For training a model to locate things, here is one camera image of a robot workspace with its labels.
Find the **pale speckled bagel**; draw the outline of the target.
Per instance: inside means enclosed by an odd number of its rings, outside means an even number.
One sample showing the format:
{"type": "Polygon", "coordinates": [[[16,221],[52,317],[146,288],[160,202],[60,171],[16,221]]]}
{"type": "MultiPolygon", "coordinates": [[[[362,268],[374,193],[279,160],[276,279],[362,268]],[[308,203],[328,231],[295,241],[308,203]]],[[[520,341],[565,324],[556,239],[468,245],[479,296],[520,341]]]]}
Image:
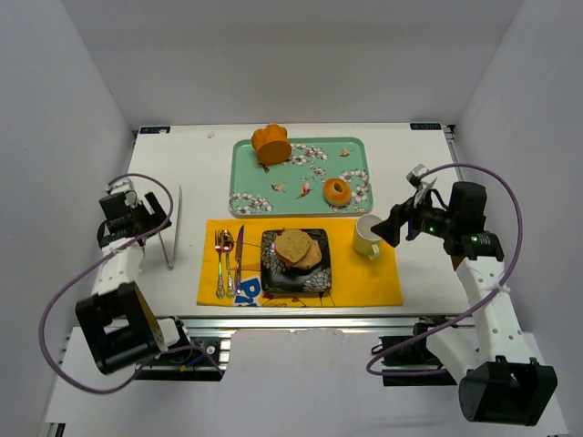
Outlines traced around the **pale speckled bagel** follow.
{"type": "Polygon", "coordinates": [[[313,240],[306,254],[294,265],[297,269],[312,269],[322,260],[322,253],[317,241],[313,240]]]}

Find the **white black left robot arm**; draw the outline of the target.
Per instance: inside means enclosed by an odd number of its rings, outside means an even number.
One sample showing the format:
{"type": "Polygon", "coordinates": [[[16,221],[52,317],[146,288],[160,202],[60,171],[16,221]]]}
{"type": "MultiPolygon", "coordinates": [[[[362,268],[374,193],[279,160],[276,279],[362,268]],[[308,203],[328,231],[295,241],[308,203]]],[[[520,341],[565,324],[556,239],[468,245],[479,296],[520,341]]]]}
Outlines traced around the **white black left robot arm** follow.
{"type": "MultiPolygon", "coordinates": [[[[99,201],[105,220],[97,241],[100,265],[92,295],[75,313],[97,367],[104,374],[126,368],[163,351],[181,353],[188,344],[182,322],[157,318],[141,293],[137,277],[147,237],[171,227],[153,192],[139,198],[128,178],[116,181],[99,201]]],[[[239,291],[230,306],[256,308],[351,308],[400,306],[402,292],[392,249],[370,260],[357,253],[349,237],[353,219],[211,220],[203,245],[197,302],[218,306],[211,297],[212,265],[219,254],[210,233],[219,227],[243,228],[244,243],[255,247],[243,266],[239,291]]]]}

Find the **brown bread slice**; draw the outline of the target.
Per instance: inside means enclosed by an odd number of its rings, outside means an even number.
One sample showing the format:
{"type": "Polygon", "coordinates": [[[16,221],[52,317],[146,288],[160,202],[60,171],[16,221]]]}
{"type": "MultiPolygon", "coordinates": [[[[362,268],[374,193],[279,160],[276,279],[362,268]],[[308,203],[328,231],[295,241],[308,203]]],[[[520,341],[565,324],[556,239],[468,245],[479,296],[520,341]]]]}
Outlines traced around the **brown bread slice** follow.
{"type": "Polygon", "coordinates": [[[309,251],[312,238],[300,229],[284,229],[274,240],[276,254],[288,265],[297,264],[309,251]]]}

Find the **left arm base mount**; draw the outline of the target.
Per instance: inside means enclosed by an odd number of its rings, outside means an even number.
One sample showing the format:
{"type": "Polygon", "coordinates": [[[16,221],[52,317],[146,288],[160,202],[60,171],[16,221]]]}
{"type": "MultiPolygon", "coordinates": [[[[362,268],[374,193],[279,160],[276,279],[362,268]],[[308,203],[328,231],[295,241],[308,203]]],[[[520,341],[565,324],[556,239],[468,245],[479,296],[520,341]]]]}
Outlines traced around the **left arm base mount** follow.
{"type": "Polygon", "coordinates": [[[219,382],[226,372],[232,331],[185,327],[178,349],[147,364],[138,381],[219,382]]]}

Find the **metal serving tongs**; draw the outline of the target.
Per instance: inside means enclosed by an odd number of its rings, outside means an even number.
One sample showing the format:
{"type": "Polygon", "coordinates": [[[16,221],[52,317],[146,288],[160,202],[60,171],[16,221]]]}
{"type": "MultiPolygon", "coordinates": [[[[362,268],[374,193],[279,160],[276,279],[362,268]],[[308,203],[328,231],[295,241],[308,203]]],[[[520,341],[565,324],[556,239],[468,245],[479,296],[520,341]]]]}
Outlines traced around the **metal serving tongs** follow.
{"type": "Polygon", "coordinates": [[[174,209],[171,216],[171,226],[159,233],[159,242],[167,269],[173,270],[178,257],[179,235],[182,218],[183,189],[177,185],[173,191],[174,209]]]}

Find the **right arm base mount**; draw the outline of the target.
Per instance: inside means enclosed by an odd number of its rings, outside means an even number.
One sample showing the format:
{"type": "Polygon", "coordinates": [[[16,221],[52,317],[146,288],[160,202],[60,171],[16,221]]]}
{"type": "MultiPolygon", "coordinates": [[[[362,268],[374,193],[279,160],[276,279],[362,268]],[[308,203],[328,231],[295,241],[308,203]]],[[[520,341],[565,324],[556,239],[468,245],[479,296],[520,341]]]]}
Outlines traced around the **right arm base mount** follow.
{"type": "MultiPolygon", "coordinates": [[[[376,356],[396,344],[409,340],[413,336],[421,334],[446,322],[446,318],[427,318],[422,317],[413,326],[411,335],[390,335],[381,336],[379,343],[371,348],[371,354],[376,356]]],[[[383,357],[382,365],[389,371],[404,372],[412,371],[415,368],[422,370],[440,370],[442,363],[438,360],[426,346],[426,339],[423,339],[413,345],[406,346],[399,351],[394,352],[388,357],[383,357]]],[[[456,382],[449,373],[443,373],[433,376],[414,376],[394,378],[383,377],[384,387],[404,387],[404,386],[455,386],[456,382]]]]}

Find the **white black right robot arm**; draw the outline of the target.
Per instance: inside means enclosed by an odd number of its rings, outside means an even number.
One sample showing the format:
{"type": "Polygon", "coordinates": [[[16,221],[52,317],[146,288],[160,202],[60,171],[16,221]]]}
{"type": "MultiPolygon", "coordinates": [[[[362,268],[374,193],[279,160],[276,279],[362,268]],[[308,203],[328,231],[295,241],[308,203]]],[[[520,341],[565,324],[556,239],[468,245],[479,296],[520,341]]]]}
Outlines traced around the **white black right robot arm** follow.
{"type": "Polygon", "coordinates": [[[407,240],[425,233],[444,242],[445,253],[465,291],[477,343],[455,326],[426,331],[425,347],[457,384],[461,412],[470,422],[533,427],[555,389],[553,367],[538,362],[519,326],[503,287],[504,252],[496,234],[485,229],[486,189],[456,182],[447,204],[436,207],[432,184],[412,182],[415,193],[392,208],[387,242],[395,247],[406,226],[407,240]]]}

